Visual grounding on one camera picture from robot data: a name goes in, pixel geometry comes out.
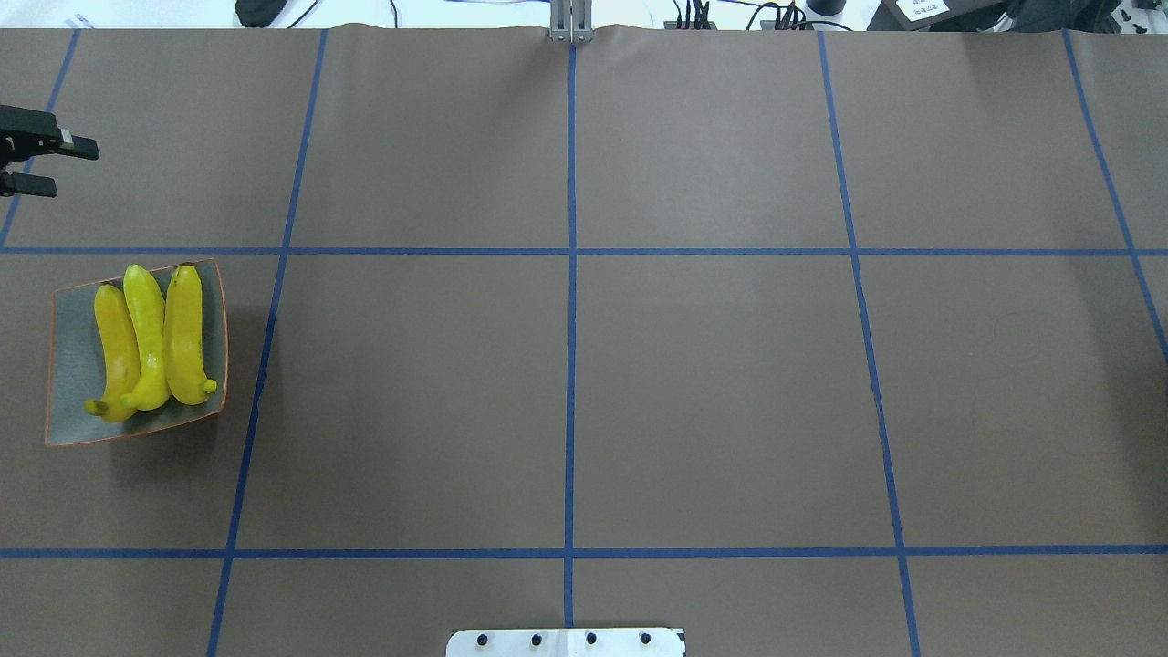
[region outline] plate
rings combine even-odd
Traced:
[[[105,357],[102,337],[93,318],[97,288],[112,283],[121,288],[121,277],[95,281],[53,292],[53,325],[49,341],[49,400],[44,420],[44,444],[65,447],[144,436],[179,424],[210,417],[227,403],[227,304],[218,263],[202,260],[189,263],[203,284],[203,368],[218,381],[218,389],[199,406],[187,406],[171,397],[154,410],[139,410],[125,422],[110,423],[84,410],[88,399],[105,390]],[[166,293],[178,264],[152,269],[151,274]]]

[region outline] white mounting plate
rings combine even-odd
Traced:
[[[446,643],[446,657],[686,657],[686,630],[460,630]]]

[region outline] gray table surface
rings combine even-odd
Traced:
[[[1164,655],[1168,41],[0,32],[0,653]],[[42,444],[53,290],[215,257],[215,420]]]

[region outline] banana tip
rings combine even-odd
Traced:
[[[102,400],[88,399],[85,400],[85,413],[90,415],[105,415],[110,410],[110,407]]]

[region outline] black cylinder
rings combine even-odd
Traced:
[[[843,11],[843,0],[807,0],[807,8],[821,16],[834,16]]]

